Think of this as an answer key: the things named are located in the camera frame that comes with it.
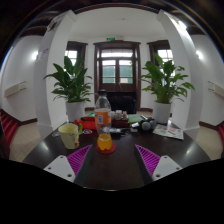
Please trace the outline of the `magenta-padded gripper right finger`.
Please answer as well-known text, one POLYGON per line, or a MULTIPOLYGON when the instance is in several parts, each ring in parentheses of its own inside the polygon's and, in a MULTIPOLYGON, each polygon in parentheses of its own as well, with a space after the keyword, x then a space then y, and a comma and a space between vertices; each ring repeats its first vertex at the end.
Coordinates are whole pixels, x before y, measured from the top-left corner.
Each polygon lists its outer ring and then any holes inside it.
POLYGON ((135 145, 135 147, 140 155, 146 171, 153 181, 160 180, 182 169, 182 167, 168 155, 159 156, 140 145, 135 145))

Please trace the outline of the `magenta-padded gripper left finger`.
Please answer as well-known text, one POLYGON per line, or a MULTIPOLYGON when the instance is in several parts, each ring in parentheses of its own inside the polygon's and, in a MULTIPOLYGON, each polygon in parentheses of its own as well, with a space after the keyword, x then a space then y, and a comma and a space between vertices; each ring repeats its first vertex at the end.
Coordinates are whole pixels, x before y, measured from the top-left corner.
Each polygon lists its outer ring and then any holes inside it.
POLYGON ((59 155, 44 170, 69 182, 74 182, 90 149, 91 145, 87 145, 68 156, 59 155))

